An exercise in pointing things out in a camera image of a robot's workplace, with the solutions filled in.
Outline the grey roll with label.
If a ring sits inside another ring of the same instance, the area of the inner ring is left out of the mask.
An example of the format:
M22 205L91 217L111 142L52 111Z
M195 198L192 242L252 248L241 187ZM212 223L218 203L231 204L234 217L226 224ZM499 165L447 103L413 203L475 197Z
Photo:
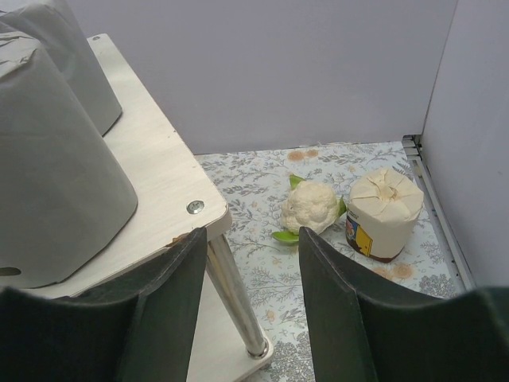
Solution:
M101 135L122 114L79 22L66 1L2 1L1 31L38 39Z

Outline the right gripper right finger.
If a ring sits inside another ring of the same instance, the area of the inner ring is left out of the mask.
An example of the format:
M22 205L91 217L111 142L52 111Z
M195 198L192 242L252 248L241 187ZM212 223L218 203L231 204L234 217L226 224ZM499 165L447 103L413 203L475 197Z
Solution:
M508 290L440 299L393 283L299 232L299 264L318 381L505 381Z

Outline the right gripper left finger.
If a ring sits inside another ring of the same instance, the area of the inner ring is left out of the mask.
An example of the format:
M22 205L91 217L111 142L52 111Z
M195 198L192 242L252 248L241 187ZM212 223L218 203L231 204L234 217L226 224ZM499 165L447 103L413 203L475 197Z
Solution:
M2 288L2 380L186 380L206 259L198 228L75 297Z

